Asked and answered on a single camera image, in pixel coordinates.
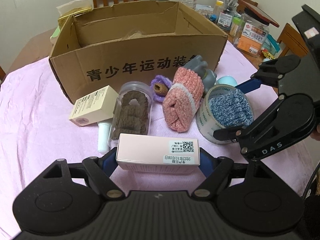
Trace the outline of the blue sock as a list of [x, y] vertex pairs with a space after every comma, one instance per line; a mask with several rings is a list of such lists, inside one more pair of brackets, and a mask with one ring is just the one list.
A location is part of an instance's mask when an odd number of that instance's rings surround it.
[[244, 93], [238, 89], [209, 100], [210, 111], [223, 127], [248, 126], [254, 114]]

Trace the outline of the light blue round gadget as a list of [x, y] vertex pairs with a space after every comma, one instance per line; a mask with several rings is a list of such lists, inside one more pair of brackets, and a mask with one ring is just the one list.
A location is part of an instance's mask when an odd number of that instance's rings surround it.
[[236, 79], [232, 76], [229, 76], [229, 75], [223, 76], [223, 77], [220, 77], [219, 79], [217, 79], [216, 84], [217, 85], [230, 85], [233, 87], [236, 87], [238, 85]]

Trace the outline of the pink rectangular box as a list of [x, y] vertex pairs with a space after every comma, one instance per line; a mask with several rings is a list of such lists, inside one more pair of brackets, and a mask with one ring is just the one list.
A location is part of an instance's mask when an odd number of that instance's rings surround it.
[[197, 139], [121, 134], [116, 161], [134, 172], [188, 174], [200, 165]]

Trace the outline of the grey dog squeeze toy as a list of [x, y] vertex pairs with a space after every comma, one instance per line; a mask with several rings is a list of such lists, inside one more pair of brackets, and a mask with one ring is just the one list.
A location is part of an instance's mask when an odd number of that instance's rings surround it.
[[204, 85], [204, 95], [215, 85], [217, 75], [208, 68], [208, 63], [203, 60], [201, 55], [196, 55], [188, 61], [184, 68], [194, 71], [202, 80]]

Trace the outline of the pink sock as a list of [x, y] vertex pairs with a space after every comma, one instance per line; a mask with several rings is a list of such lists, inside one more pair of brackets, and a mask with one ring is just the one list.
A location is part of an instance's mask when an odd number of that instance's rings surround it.
[[204, 85], [199, 75], [193, 70], [178, 68], [162, 104], [167, 126], [178, 133], [188, 131], [203, 93]]

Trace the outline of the cream product box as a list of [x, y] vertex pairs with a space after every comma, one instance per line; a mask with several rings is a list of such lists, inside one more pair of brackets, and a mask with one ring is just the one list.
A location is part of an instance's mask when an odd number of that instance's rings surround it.
[[118, 93], [105, 86], [76, 100], [69, 115], [69, 121], [76, 126], [87, 126], [113, 118]]

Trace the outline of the jar of brown scrunchies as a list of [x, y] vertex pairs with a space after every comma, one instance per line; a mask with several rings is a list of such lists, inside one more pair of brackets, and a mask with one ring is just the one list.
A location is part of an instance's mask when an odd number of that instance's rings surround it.
[[152, 91], [147, 84], [140, 81], [123, 84], [114, 106], [109, 145], [116, 146], [122, 133], [147, 135], [152, 105]]

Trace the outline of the purple crochet flower keychain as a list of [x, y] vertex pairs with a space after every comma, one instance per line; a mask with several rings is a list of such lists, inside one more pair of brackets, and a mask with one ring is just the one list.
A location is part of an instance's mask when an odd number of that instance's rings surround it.
[[163, 76], [156, 75], [151, 81], [150, 88], [152, 89], [153, 100], [162, 103], [172, 86], [172, 81]]

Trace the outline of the white tube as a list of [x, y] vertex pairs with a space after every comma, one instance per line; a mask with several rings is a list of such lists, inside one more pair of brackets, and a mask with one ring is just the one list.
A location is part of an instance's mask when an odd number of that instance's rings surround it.
[[109, 151], [111, 124], [107, 121], [98, 122], [98, 152], [105, 154]]

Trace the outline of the wooden chair right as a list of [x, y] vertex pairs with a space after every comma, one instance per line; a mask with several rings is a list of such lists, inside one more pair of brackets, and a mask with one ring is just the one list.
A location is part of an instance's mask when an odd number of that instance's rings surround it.
[[297, 55], [298, 57], [304, 57], [309, 52], [300, 33], [296, 31], [289, 23], [285, 24], [277, 39], [277, 42], [284, 45], [284, 48], [281, 50], [281, 53], [278, 55], [278, 57], [284, 57], [289, 52]]

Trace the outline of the red notebook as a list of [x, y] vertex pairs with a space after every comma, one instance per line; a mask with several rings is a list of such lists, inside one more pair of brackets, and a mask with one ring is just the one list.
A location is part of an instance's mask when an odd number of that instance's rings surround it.
[[276, 28], [279, 28], [279, 24], [257, 6], [252, 5], [248, 2], [244, 2], [244, 7], [244, 13], [246, 13], [248, 16], [252, 17], [253, 19], [259, 21], [260, 23], [266, 26], [272, 24]]

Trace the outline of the wooden chair far middle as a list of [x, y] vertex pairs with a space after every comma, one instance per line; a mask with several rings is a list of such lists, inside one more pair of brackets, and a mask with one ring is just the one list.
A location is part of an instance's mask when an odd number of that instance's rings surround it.
[[239, 13], [239, 14], [242, 14], [244, 12], [244, 9], [245, 9], [245, 2], [246, 3], [249, 3], [251, 5], [254, 5], [254, 6], [258, 6], [258, 3], [255, 2], [255, 1], [252, 1], [252, 0], [238, 0], [238, 6], [237, 6], [237, 9], [236, 11]]

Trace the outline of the yellow cap bottle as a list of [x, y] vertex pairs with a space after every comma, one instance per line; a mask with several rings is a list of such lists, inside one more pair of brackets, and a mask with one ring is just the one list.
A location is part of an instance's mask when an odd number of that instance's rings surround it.
[[217, 21], [217, 19], [219, 18], [220, 12], [223, 10], [224, 6], [223, 6], [224, 2], [217, 0], [215, 3], [215, 7], [212, 13], [213, 19], [214, 21]]

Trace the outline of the green white book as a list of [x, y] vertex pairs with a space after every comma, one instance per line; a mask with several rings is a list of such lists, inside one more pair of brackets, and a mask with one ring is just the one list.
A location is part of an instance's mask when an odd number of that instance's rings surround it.
[[57, 41], [59, 34], [60, 34], [60, 27], [57, 27], [53, 32], [53, 34], [50, 36], [50, 42], [52, 45], [54, 45], [55, 42]]

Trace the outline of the gold tissue box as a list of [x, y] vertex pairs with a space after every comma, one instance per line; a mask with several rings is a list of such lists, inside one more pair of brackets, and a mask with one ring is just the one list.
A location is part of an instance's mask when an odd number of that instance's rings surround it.
[[69, 16], [78, 15], [90, 12], [92, 7], [92, 0], [74, 0], [56, 7], [60, 17], [58, 18], [58, 25], [61, 29]]

